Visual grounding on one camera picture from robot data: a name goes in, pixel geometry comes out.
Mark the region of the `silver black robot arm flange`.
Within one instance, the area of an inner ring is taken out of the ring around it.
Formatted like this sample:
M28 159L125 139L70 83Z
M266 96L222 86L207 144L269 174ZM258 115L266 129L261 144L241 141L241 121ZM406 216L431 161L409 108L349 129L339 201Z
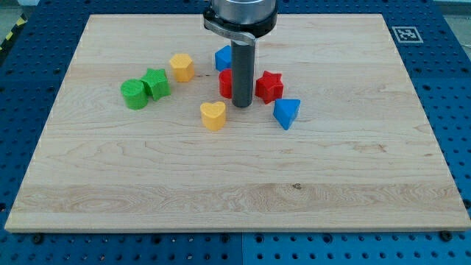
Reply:
M238 45L255 46L277 23L277 0L211 0L203 26Z

